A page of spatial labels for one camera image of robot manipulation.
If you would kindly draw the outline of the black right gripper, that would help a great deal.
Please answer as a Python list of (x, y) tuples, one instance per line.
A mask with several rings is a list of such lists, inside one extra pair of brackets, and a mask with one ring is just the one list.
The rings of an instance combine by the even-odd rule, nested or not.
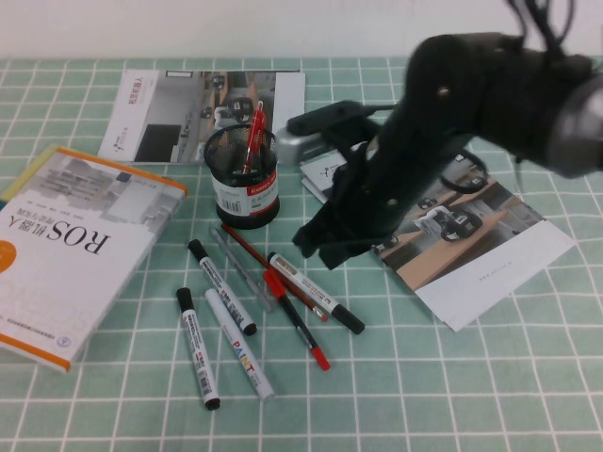
[(353, 154), (334, 179), (332, 197), (292, 243), (304, 258), (318, 251), (334, 269), (383, 242), (452, 159), (451, 133), (425, 132), (405, 121), (385, 124), (377, 151)]

